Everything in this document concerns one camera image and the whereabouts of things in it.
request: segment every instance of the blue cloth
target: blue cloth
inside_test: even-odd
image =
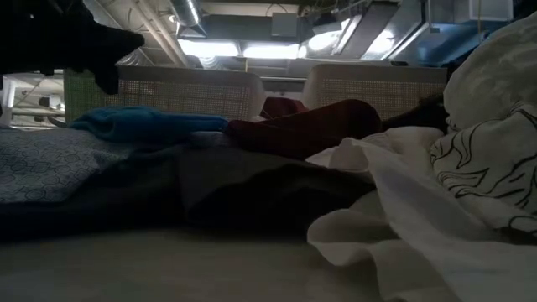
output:
[[[222,131],[218,116],[163,113],[149,107],[109,107],[89,111],[70,127],[115,143],[181,143],[195,131]]]

